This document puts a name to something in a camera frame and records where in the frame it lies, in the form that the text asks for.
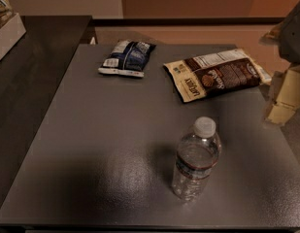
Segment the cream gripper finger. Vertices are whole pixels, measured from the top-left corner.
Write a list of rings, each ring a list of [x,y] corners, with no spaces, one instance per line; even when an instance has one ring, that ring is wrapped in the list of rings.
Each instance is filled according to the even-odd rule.
[[[281,22],[275,25],[259,39],[259,42],[265,45],[277,45],[279,43],[282,26],[283,24]]]
[[[299,108],[300,64],[291,64],[283,73],[274,73],[265,119],[274,124],[285,125]]]

